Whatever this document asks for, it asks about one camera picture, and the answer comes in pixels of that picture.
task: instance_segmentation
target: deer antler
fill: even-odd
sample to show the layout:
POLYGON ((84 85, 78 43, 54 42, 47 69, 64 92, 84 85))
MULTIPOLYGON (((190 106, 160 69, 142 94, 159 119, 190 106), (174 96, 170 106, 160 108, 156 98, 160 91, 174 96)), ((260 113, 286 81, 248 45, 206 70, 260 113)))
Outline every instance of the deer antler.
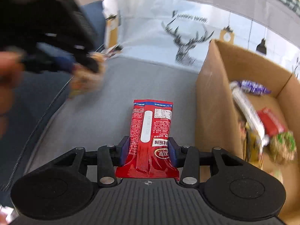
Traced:
POLYGON ((193 39, 190 39, 190 41, 187 43, 187 46, 188 45, 192 45, 194 43, 201 43, 201 42, 205 42, 205 41, 208 41, 210 39, 210 37, 212 36, 212 34, 214 33, 214 31, 210 34, 209 37, 207 37, 207 29, 206 27, 204 26, 204 24, 202 24, 205 32, 204 32, 204 35, 199 39, 199 33, 198 31, 196 32, 196 37, 193 38, 193 39))
POLYGON ((193 46, 194 43, 201 43, 201 42, 205 42, 205 41, 208 41, 210 39, 210 37, 212 36, 212 34, 214 33, 214 31, 210 34, 209 37, 207 37, 207 29, 206 27, 204 26, 204 24, 202 24, 203 28, 204 28, 204 35, 199 39, 199 33, 198 31, 196 32, 196 37, 193 38, 193 39, 190 39, 190 41, 186 44, 182 43, 181 42, 181 36, 179 34, 177 34, 177 31, 178 31, 178 27, 175 29, 175 31, 173 31, 171 28, 170 28, 170 25, 171 23, 174 22, 173 19, 170 23, 167 24, 167 26, 164 25, 164 22, 161 22, 161 25, 163 26, 163 28, 165 29, 165 31, 167 33, 169 33, 170 35, 174 36, 175 39, 174 39, 174 42, 178 45, 178 46, 193 46))
POLYGON ((168 34, 170 34, 170 35, 172 35, 173 37, 175 37, 174 42, 175 42, 178 46, 184 46, 184 43, 182 43, 182 42, 181 42, 181 39, 180 39, 181 36, 180 36, 179 34, 177 34, 177 31, 178 31, 178 27, 179 27, 179 26, 175 29, 175 31, 173 31, 173 30, 170 28, 171 23, 173 23, 175 19, 173 19, 170 23, 168 23, 167 26, 165 26, 165 24, 164 24, 163 21, 161 22, 161 25, 162 25, 162 27, 164 28, 164 30, 165 30, 168 34))

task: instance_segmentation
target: purple snack package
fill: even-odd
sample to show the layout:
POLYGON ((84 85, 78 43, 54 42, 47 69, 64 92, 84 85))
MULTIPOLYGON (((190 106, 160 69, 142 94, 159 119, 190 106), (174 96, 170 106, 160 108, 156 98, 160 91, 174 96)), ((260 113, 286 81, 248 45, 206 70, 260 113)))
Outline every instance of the purple snack package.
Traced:
POLYGON ((245 93, 250 93, 253 95, 267 95, 271 93, 271 91, 269 91, 263 85, 250 80, 238 81, 238 84, 245 93))

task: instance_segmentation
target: red snack package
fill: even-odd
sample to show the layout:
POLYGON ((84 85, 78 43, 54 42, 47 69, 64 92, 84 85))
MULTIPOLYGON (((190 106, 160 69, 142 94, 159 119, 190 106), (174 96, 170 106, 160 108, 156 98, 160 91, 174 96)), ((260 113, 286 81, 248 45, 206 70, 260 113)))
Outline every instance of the red snack package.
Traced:
POLYGON ((271 109, 265 107, 258 111, 257 114, 265 126, 265 133, 270 137, 288 131, 288 129, 274 115, 271 109))
POLYGON ((168 152, 172 108, 172 102, 134 101, 129 154, 126 164, 117 168, 117 177, 179 179, 168 152))

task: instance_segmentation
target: yellow package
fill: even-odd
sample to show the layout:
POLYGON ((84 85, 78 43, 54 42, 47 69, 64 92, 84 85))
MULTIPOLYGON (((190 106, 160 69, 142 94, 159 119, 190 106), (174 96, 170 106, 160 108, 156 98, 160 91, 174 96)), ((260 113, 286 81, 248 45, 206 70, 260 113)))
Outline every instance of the yellow package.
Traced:
POLYGON ((263 156, 256 144, 257 134, 246 123, 247 138, 244 141, 244 160, 259 169, 263 169, 263 156))
POLYGON ((105 48, 113 48, 118 42, 119 18, 117 15, 110 15, 106 19, 105 48))

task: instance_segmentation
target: cardboard box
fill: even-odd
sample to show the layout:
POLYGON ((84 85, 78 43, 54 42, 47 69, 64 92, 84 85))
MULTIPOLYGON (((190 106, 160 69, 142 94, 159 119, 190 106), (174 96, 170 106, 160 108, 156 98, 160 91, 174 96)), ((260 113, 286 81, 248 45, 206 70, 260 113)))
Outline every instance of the cardboard box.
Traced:
MULTIPOLYGON (((196 147, 209 152, 219 146, 242 158, 238 113, 229 88, 229 82, 234 80, 252 80, 272 91, 270 95, 248 98, 256 110, 269 107, 294 132, 300 150, 300 84, 296 77, 262 56, 217 40, 210 42, 196 82, 196 147)), ((282 171, 286 201, 279 217, 288 225, 300 224, 299 167, 298 159, 280 166, 264 154, 264 171, 282 171)), ((204 181, 209 172, 204 168, 201 171, 204 181)))

